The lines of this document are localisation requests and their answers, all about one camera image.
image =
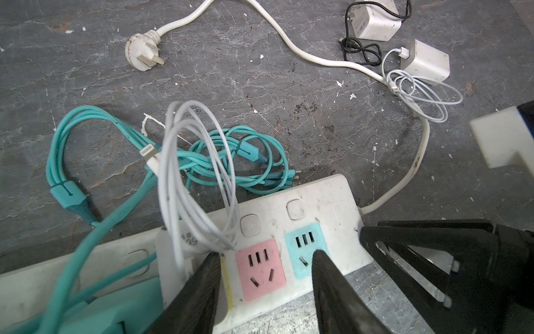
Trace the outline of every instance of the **white charging cable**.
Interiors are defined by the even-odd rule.
[[[179,27],[182,27],[182,26],[185,26],[191,23],[196,18],[198,18],[200,14],[202,14],[208,8],[208,6],[214,1],[215,0],[205,0],[195,11],[193,11],[191,14],[189,14],[187,17],[183,19],[168,23],[157,30],[150,30],[149,32],[145,34],[136,34],[132,36],[132,38],[130,38],[130,40],[126,44],[126,57],[128,59],[128,62],[141,71],[146,71],[152,68],[153,66],[155,66],[156,64],[162,64],[163,60],[159,58],[159,53],[156,47],[156,45],[161,41],[161,36],[163,36],[164,34],[166,34],[167,32],[173,29],[176,29],[176,28],[179,28]],[[312,63],[316,63],[316,64],[327,66],[327,67],[352,68],[364,74],[367,74],[371,78],[388,86],[389,89],[395,95],[397,95],[411,110],[413,110],[419,116],[419,119],[421,120],[422,125],[423,125],[423,134],[422,134],[421,142],[419,144],[419,148],[418,148],[417,154],[415,155],[413,164],[408,170],[408,172],[406,173],[406,176],[397,185],[391,188],[388,192],[386,192],[386,194],[380,197],[373,204],[370,204],[360,209],[363,214],[376,210],[383,203],[385,203],[388,199],[390,199],[396,193],[398,193],[403,187],[405,187],[408,184],[408,182],[414,177],[417,170],[419,169],[419,166],[421,165],[421,161],[423,159],[423,156],[425,155],[428,140],[430,137],[430,126],[429,126],[428,121],[429,120],[433,122],[446,121],[447,110],[445,108],[445,105],[461,103],[462,101],[461,93],[455,88],[447,84],[439,83],[443,85],[444,87],[448,87],[452,89],[460,97],[459,101],[443,102],[434,93],[434,91],[431,88],[429,88],[425,83],[423,83],[419,79],[433,81],[433,82],[434,80],[430,80],[430,79],[426,79],[426,78],[418,77],[418,76],[411,76],[409,73],[401,71],[401,70],[393,70],[389,72],[388,75],[385,75],[384,70],[383,70],[385,59],[390,53],[394,51],[402,53],[400,49],[393,49],[389,51],[387,55],[384,57],[384,60],[382,61],[382,75],[375,73],[372,70],[362,65],[359,65],[359,64],[356,64],[350,61],[328,60],[328,59],[324,59],[324,58],[311,55],[299,49],[289,39],[289,37],[282,30],[280,25],[278,25],[278,23],[273,19],[273,17],[270,16],[269,13],[267,13],[267,11],[263,7],[261,7],[261,5],[256,0],[246,0],[246,1],[249,4],[251,4],[267,20],[267,22],[271,24],[271,26],[278,32],[278,34],[280,35],[282,40],[284,40],[287,46],[301,58],[308,60]],[[398,76],[392,79],[393,74],[397,74]],[[405,80],[409,81],[412,84],[412,90],[410,92],[406,92],[405,90],[402,89],[402,84]],[[425,99],[425,98],[420,98],[418,96],[415,96],[415,94],[417,94],[417,91],[422,92],[422,94],[426,96],[427,98]],[[435,104],[436,106],[438,106],[441,116],[438,118],[435,118],[435,117],[427,115],[425,112],[423,112],[423,110],[421,110],[421,108],[417,105],[415,100],[420,100],[423,102],[429,102],[429,103]]]
[[[228,172],[217,153],[208,130],[194,109],[205,112],[219,132],[226,151],[225,158],[227,159]],[[191,115],[193,119],[184,119],[186,113]],[[176,152],[178,151],[178,132],[184,129],[194,133],[206,144],[227,213],[227,219],[222,229],[213,223],[191,197],[182,180]],[[165,137],[160,153],[158,196],[161,215],[172,240],[178,272],[181,278],[185,279],[184,253],[202,254],[207,251],[224,252],[225,250],[234,250],[240,214],[235,196],[235,170],[232,152],[213,113],[203,103],[191,100],[182,105],[180,105],[180,102],[173,102],[169,105],[165,121]],[[202,247],[199,247],[199,245],[193,247],[182,241],[181,224],[191,231],[191,234]]]
[[[385,74],[384,72],[384,63],[386,62],[386,59],[392,52],[398,52],[401,53],[401,49],[392,49],[389,50],[388,53],[384,56],[382,60],[382,64],[380,65],[380,70],[382,71],[382,77],[384,78],[386,85],[389,87],[391,92],[398,96],[411,110],[416,112],[418,115],[420,115],[423,118],[426,118],[427,120],[435,123],[443,123],[447,120],[449,117],[447,108],[445,105],[453,105],[453,104],[459,104],[463,101],[462,94],[453,86],[448,85],[446,83],[443,83],[441,81],[437,81],[434,79],[430,79],[424,76],[417,76],[417,75],[411,75],[410,73],[403,71],[401,69],[394,69],[392,71],[389,71],[388,74]],[[407,84],[410,85],[410,91],[406,92],[402,85],[406,81]],[[435,85],[446,87],[450,90],[452,90],[456,96],[459,97],[456,101],[451,102],[445,102],[442,101],[438,94],[434,92],[434,90],[429,87],[427,84],[425,84],[423,81],[426,82],[432,82]],[[415,96],[417,93],[422,93],[427,98],[422,98]],[[432,117],[427,114],[425,114],[421,108],[414,102],[414,100],[418,100],[421,102],[428,102],[437,107],[440,113],[440,117]]]

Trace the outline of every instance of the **black cable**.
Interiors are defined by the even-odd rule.
[[[380,46],[376,43],[371,43],[369,45],[363,46],[363,44],[355,37],[349,37],[349,11],[352,8],[352,6],[356,5],[375,5],[380,8],[382,8],[386,13],[390,14],[393,17],[396,17],[398,19],[401,19],[401,22],[406,21],[410,16],[412,16],[412,1],[406,0],[406,14],[404,16],[399,15],[397,13],[393,13],[391,10],[387,9],[384,5],[374,2],[374,1],[358,1],[351,3],[347,10],[345,11],[345,32],[346,36],[342,40],[340,40],[341,49],[343,49],[343,59],[345,61],[348,61],[347,59],[347,53],[359,53],[361,52],[364,56],[365,62],[363,63],[357,63],[360,65],[370,65],[370,66],[379,66],[382,63],[382,50],[380,50]],[[376,61],[370,61],[369,57],[367,56],[367,53],[371,53],[375,55],[377,58]]]

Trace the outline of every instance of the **charger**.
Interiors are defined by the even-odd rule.
[[[400,68],[415,76],[443,82],[451,73],[449,55],[443,51],[418,40],[412,40],[408,46],[409,56],[400,59]],[[436,83],[422,79],[435,86]]]
[[[373,0],[398,14],[393,0]],[[389,41],[401,27],[401,19],[393,17],[383,8],[372,4],[354,5],[349,10],[356,38],[372,41]]]

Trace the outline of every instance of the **white cable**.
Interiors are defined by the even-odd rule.
[[[389,50],[388,53],[384,56],[382,59],[382,64],[380,65],[380,70],[382,71],[382,77],[384,78],[386,85],[389,87],[391,92],[398,96],[411,110],[415,111],[418,115],[426,118],[429,121],[435,122],[435,123],[443,123],[448,118],[447,108],[445,105],[453,105],[453,104],[459,104],[464,99],[462,94],[453,86],[450,86],[446,83],[443,83],[441,81],[433,80],[424,76],[417,76],[417,75],[411,75],[410,73],[403,71],[401,69],[394,69],[393,71],[388,72],[386,75],[384,72],[384,63],[386,62],[386,59],[392,52],[401,52],[401,49],[392,49]],[[404,81],[407,81],[410,86],[411,91],[406,92],[402,84]],[[440,85],[443,87],[447,87],[454,91],[457,96],[459,96],[459,100],[452,101],[452,102],[444,102],[441,101],[439,96],[434,92],[434,90],[426,85],[422,80],[424,81],[430,81],[435,83],[436,85]],[[415,96],[417,92],[421,92],[423,95],[425,95],[427,98],[421,98],[418,96]],[[439,110],[440,117],[432,117],[427,114],[425,114],[421,108],[415,103],[414,100],[422,101],[422,102],[428,102],[431,104],[434,104],[437,109]]]
[[[187,17],[168,23],[164,25],[163,27],[156,30],[158,35],[161,37],[164,34],[168,33],[169,31],[185,26],[192,21],[194,21],[200,14],[202,14],[206,8],[212,2],[215,0],[205,0],[194,12],[189,14]],[[276,23],[274,18],[267,13],[267,11],[261,7],[261,5],[256,0],[246,0],[249,4],[252,5],[266,20],[271,24],[271,26],[277,31],[277,33],[282,37],[284,42],[287,44],[287,46],[291,49],[291,51],[295,52],[297,55],[299,55],[301,58],[304,58],[307,61],[311,61],[312,63],[316,63],[323,66],[328,67],[348,67],[355,69],[357,71],[360,71],[364,74],[367,74],[368,76],[372,77],[373,79],[377,80],[378,82],[381,82],[383,84],[386,84],[385,80],[380,76],[380,74],[373,72],[372,70],[368,69],[367,67],[364,67],[362,65],[352,63],[350,61],[341,61],[341,60],[328,60],[324,58],[320,58],[314,55],[311,55],[307,52],[304,52],[303,50],[299,49],[293,42],[287,37],[286,33],[282,28]]]
[[[206,10],[206,8],[211,3],[213,3],[213,1],[215,1],[215,0],[205,0],[193,13],[191,13],[187,17],[185,17],[183,19],[180,19],[180,20],[177,20],[177,21],[174,21],[174,22],[171,22],[169,24],[166,24],[166,25],[162,26],[161,28],[159,28],[158,30],[156,30],[157,34],[161,37],[161,36],[163,36],[164,34],[166,34],[167,32],[169,32],[169,31],[171,31],[173,29],[176,29],[176,28],[179,28],[181,26],[185,26],[185,25],[191,23],[198,16],[200,16],[200,14],[202,14]],[[390,71],[388,73],[388,75],[385,75],[385,73],[384,73],[384,62],[385,62],[385,59],[389,56],[390,53],[392,53],[394,51],[401,52],[400,49],[393,49],[393,50],[389,51],[386,54],[386,56],[383,58],[382,67],[381,67],[382,76],[380,76],[379,74],[373,72],[372,70],[370,70],[370,69],[368,69],[368,68],[366,68],[366,67],[364,67],[362,65],[356,64],[356,63],[352,63],[352,62],[349,62],[349,61],[340,61],[340,60],[328,60],[328,59],[324,59],[324,58],[320,58],[320,57],[311,55],[311,54],[299,49],[289,39],[289,37],[282,30],[282,28],[278,25],[278,23],[276,23],[276,21],[273,19],[273,17],[270,16],[269,13],[267,13],[267,11],[263,7],[261,7],[261,5],[256,0],[246,0],[246,1],[248,3],[250,3],[267,20],[267,22],[269,22],[271,24],[271,26],[278,32],[280,37],[282,37],[282,40],[284,40],[284,42],[287,44],[287,46],[293,52],[295,52],[298,56],[300,56],[301,58],[303,58],[305,60],[308,60],[308,61],[310,61],[312,63],[316,63],[316,64],[327,66],[327,67],[347,67],[347,68],[352,68],[352,69],[355,69],[357,71],[360,71],[360,72],[362,72],[364,74],[367,74],[368,76],[372,77],[373,79],[377,80],[378,82],[388,86],[389,89],[392,90],[392,92],[395,95],[397,95],[411,110],[413,110],[418,115],[419,119],[421,120],[421,122],[423,124],[423,136],[422,136],[422,139],[421,139],[421,143],[419,144],[419,148],[418,148],[417,154],[415,155],[415,159],[413,161],[413,164],[410,167],[410,169],[408,170],[408,172],[406,173],[406,175],[404,176],[404,178],[399,183],[397,183],[393,188],[391,188],[388,192],[386,192],[382,197],[380,197],[374,203],[361,208],[362,214],[367,214],[369,212],[372,212],[372,211],[376,210],[382,204],[384,204],[388,199],[390,199],[396,193],[398,193],[403,187],[405,187],[408,184],[408,182],[414,177],[414,175],[416,174],[417,170],[419,169],[419,166],[421,165],[421,161],[423,159],[423,156],[425,155],[425,151],[426,151],[427,144],[428,144],[428,139],[429,139],[429,136],[430,136],[430,125],[429,125],[428,121],[430,120],[430,121],[438,122],[438,123],[446,121],[447,120],[447,109],[445,108],[445,105],[461,103],[462,99],[463,99],[461,93],[457,89],[455,89],[454,87],[452,87],[452,86],[450,86],[448,84],[445,84],[445,83],[442,83],[442,82],[437,82],[435,80],[424,78],[424,77],[412,76],[409,73],[407,73],[405,71],[402,71],[402,70],[393,70],[393,71]],[[393,74],[397,74],[398,76],[395,79],[392,79],[391,76]],[[450,88],[451,90],[453,90],[460,97],[460,100],[459,101],[455,101],[455,102],[444,102],[444,101],[441,101],[439,96],[430,87],[428,87],[424,82],[420,81],[419,79],[436,82],[438,84],[443,85],[444,87]],[[406,91],[404,91],[402,89],[402,83],[405,80],[407,80],[412,85],[412,90],[410,92],[406,92]],[[415,94],[415,92],[417,90],[420,91],[427,98],[425,99],[425,98],[420,98],[420,97],[414,96],[414,94]],[[439,109],[439,112],[440,112],[441,116],[439,118],[435,118],[435,117],[432,117],[432,116],[429,116],[429,115],[425,114],[423,112],[423,110],[421,110],[421,108],[417,105],[415,100],[420,100],[420,101],[423,101],[423,102],[429,102],[429,103],[432,103],[432,104],[436,105],[437,108]]]
[[[393,188],[388,190],[388,192],[383,194],[374,203],[360,208],[360,212],[362,214],[368,214],[369,212],[378,209],[388,199],[395,196],[396,193],[398,193],[402,188],[404,188],[404,186],[406,186],[408,182],[411,181],[411,179],[413,179],[413,177],[417,173],[417,170],[419,169],[419,166],[421,166],[421,161],[423,160],[423,156],[425,155],[425,151],[427,149],[428,138],[430,137],[430,124],[428,123],[428,120],[420,115],[419,119],[421,120],[421,123],[423,123],[423,136],[421,138],[421,143],[419,143],[419,148],[417,150],[417,154],[415,155],[415,159],[413,160],[412,166],[410,167],[406,175],[403,177],[403,179]]]
[[[232,153],[217,119],[208,107],[198,101],[192,100],[178,106],[179,102],[173,102],[167,109],[165,137],[160,152],[158,170],[158,196],[161,215],[172,240],[178,272],[181,278],[185,279],[184,253],[200,254],[207,251],[234,250],[235,233],[240,214],[235,196],[235,170]],[[208,130],[193,110],[194,108],[204,111],[219,132],[226,151],[230,174],[221,162],[215,144],[209,136]],[[191,115],[193,119],[183,119],[185,113]],[[206,144],[227,213],[227,219],[222,229],[213,223],[191,197],[183,183],[176,154],[178,150],[177,134],[183,129],[191,131]],[[196,247],[182,241],[180,224],[187,226],[191,234],[198,240],[199,244]]]

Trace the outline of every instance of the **gray floor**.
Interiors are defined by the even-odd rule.
[[[97,105],[140,129],[144,113],[163,120],[170,102],[199,99],[223,125],[245,123],[280,140],[290,163],[304,171],[304,182],[344,174],[361,205],[390,189],[412,163],[421,126],[396,98],[360,73],[298,58],[241,1],[216,1],[197,21],[164,36],[160,48],[166,64],[145,73],[126,63],[128,37],[186,16],[200,0],[4,2],[0,273],[72,252],[90,230],[54,200],[44,175],[54,129],[79,105]],[[341,59],[336,40],[343,34],[347,2],[261,3],[299,47]],[[514,5],[531,8],[532,2]],[[532,16],[519,12],[532,29]],[[470,119],[534,98],[534,39],[527,26],[509,2],[414,1],[413,17],[381,45],[390,49],[417,38],[447,52],[447,83],[459,88],[465,100],[450,108],[448,122],[431,125],[418,174],[364,217],[366,224],[486,218],[534,228],[534,180],[522,167],[487,169],[468,125]],[[351,94],[357,98],[350,99]],[[146,130],[161,141],[162,129],[155,122],[148,121]],[[100,216],[135,191],[145,174],[135,148],[112,125],[99,121],[74,129],[65,166],[67,175],[90,194]],[[197,193],[206,210],[222,206],[213,190]],[[240,194],[240,200],[247,198]],[[153,191],[106,240],[161,224]],[[427,257],[443,261],[438,254]],[[380,268],[369,265],[348,280],[393,332],[431,332]],[[232,332],[316,333],[312,295]]]

